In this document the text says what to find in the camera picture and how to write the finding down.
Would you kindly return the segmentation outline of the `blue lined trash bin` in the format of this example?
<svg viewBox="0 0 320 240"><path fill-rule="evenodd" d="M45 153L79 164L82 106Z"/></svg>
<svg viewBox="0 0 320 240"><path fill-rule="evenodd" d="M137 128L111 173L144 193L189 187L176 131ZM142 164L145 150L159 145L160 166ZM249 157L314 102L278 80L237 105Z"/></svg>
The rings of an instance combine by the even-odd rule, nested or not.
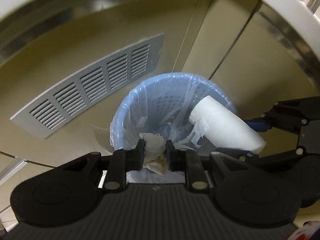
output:
<svg viewBox="0 0 320 240"><path fill-rule="evenodd" d="M233 103L213 82L190 73L151 77L132 89L110 124L110 144L115 150L133 148L144 133L159 134L182 145L191 134L189 115L206 96L236 112Z"/></svg>

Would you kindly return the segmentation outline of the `white paper roll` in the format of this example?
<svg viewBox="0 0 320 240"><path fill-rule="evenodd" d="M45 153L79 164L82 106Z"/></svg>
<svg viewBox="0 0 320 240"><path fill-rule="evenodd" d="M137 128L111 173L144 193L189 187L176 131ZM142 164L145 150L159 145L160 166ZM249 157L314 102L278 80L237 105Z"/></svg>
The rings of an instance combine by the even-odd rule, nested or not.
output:
<svg viewBox="0 0 320 240"><path fill-rule="evenodd" d="M203 135L217 148L232 148L259 154L266 141L237 115L211 96L191 111L189 121L204 128Z"/></svg>

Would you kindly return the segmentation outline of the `grey cabinet vent grille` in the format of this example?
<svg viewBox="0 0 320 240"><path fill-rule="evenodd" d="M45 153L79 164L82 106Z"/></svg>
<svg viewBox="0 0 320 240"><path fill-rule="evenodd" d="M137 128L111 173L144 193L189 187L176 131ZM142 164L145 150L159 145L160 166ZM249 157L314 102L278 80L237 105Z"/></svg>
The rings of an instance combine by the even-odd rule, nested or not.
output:
<svg viewBox="0 0 320 240"><path fill-rule="evenodd" d="M99 101L155 70L163 37L149 37L81 68L21 108L11 121L46 139Z"/></svg>

